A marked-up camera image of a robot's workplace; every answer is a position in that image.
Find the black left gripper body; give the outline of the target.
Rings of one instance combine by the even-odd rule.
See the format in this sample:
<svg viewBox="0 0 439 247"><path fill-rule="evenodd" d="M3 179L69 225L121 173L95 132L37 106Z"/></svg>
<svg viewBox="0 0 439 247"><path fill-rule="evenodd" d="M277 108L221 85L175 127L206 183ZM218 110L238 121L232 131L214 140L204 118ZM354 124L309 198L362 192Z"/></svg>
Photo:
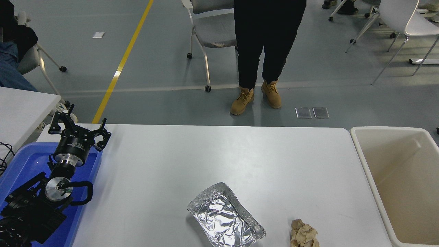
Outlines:
<svg viewBox="0 0 439 247"><path fill-rule="evenodd" d="M80 135L77 137L71 134L62 134L53 156L56 162L67 160L85 162L94 144L94 138L91 136Z"/></svg>

